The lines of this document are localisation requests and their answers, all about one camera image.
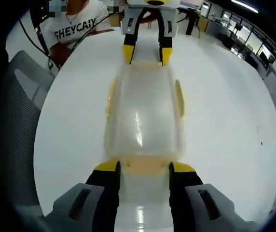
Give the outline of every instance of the office chair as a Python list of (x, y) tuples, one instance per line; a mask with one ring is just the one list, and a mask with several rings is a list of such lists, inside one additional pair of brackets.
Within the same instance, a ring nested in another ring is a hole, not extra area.
[(16, 211), (24, 217), (43, 217), (33, 172), (35, 133), (41, 111), (28, 97), (13, 72), (19, 58), (21, 56), (10, 62), (2, 82), (0, 180), (7, 200)]
[(7, 68), (7, 76), (15, 77), (29, 99), (42, 109), (46, 95), (54, 81), (54, 76), (25, 51), (19, 51)]

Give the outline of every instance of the person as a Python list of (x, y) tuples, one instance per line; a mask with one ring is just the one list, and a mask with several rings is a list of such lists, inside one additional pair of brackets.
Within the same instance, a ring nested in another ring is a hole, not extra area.
[(51, 58), (62, 66), (71, 54), (75, 43), (86, 32), (85, 36), (112, 31), (108, 10), (104, 3), (98, 0), (61, 0), (62, 12), (60, 15), (50, 17), (44, 29), (44, 39), (50, 50)]

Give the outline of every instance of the office desk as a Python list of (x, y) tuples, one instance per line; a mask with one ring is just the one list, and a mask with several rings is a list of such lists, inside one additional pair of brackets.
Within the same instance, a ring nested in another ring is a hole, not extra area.
[[(158, 34), (139, 32), (134, 60), (155, 61)], [(109, 85), (123, 63), (119, 32), (87, 37), (47, 95), (34, 146), (43, 212), (105, 159)], [(235, 203), (245, 220), (262, 222), (276, 196), (276, 111), (257, 72), (230, 51), (177, 35), (169, 65), (185, 100), (186, 153), (204, 183)]]
[(267, 69), (263, 66), (261, 60), (254, 53), (251, 53), (250, 57), (257, 63), (256, 70), (259, 73), (260, 77), (264, 79), (267, 75)]
[(222, 34), (227, 34), (227, 31), (228, 29), (223, 25), (217, 22), (214, 22), (212, 20), (209, 20), (206, 34), (219, 39)]

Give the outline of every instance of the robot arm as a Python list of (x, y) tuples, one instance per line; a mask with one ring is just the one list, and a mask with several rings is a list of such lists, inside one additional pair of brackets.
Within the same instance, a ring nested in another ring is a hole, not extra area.
[[(114, 231), (113, 214), (107, 214), (111, 212), (110, 201), (105, 200), (108, 193), (101, 186), (77, 184), (55, 201), (48, 216), (35, 221), (36, 226), (45, 232)], [(255, 222), (240, 218), (234, 204), (210, 184), (186, 187), (185, 194), (179, 198), (186, 200), (181, 209), (192, 212), (192, 217), (185, 218), (183, 223), (186, 228), (192, 228), (191, 231), (254, 232), (258, 229)], [(182, 232), (184, 227), (174, 221), (174, 231)]]
[(121, 30), (125, 35), (123, 51), (126, 63), (132, 62), (141, 18), (151, 9), (156, 12), (158, 21), (160, 62), (166, 65), (172, 53), (172, 38), (176, 36), (178, 30), (176, 8), (180, 1), (129, 0), (128, 3), (121, 22)]

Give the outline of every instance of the black cable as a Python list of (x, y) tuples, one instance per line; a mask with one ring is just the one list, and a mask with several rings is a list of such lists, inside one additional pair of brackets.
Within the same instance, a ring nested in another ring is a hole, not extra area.
[(184, 19), (181, 19), (181, 20), (177, 21), (177, 23), (182, 22), (182, 21), (184, 21), (187, 18), (188, 18), (188, 15), (186, 15)]
[(28, 33), (27, 33), (27, 30), (25, 29), (25, 27), (23, 26), (23, 24), (22, 24), (22, 22), (21, 22), (21, 19), (19, 19), (19, 23), (20, 23), (20, 25), (21, 25), (21, 27), (22, 27), (22, 30), (23, 30), (24, 34), (26, 35), (26, 37), (28, 38), (28, 40), (31, 42), (31, 44), (33, 44), (34, 47), (36, 47), (41, 53), (43, 53), (46, 57), (48, 57), (48, 59), (51, 60), (51, 62), (53, 62), (53, 63), (55, 64), (55, 62), (53, 61), (53, 59), (52, 59), (49, 55), (47, 55), (40, 47), (38, 47), (38, 46), (32, 41), (32, 39), (30, 38), (30, 36), (29, 36)]
[(200, 39), (200, 29), (199, 29), (199, 27), (196, 25), (196, 27), (197, 27), (197, 29), (198, 29), (198, 39)]
[(86, 31), (86, 32), (80, 37), (80, 39), (74, 44), (74, 46), (73, 46), (73, 48), (72, 48), (70, 54), (72, 54), (72, 52), (76, 49), (76, 47), (79, 45), (79, 43), (85, 38), (85, 35), (86, 35), (87, 33), (90, 32), (90, 30), (92, 30), (94, 27), (96, 27), (96, 26), (97, 26), (98, 24), (100, 24), (102, 21), (104, 21), (105, 19), (109, 18), (111, 15), (113, 15), (113, 14), (115, 14), (115, 13), (117, 13), (117, 12), (113, 12), (113, 13), (108, 14), (106, 17), (104, 17), (104, 18), (103, 18), (102, 20), (100, 20), (98, 23), (94, 24), (88, 31)]

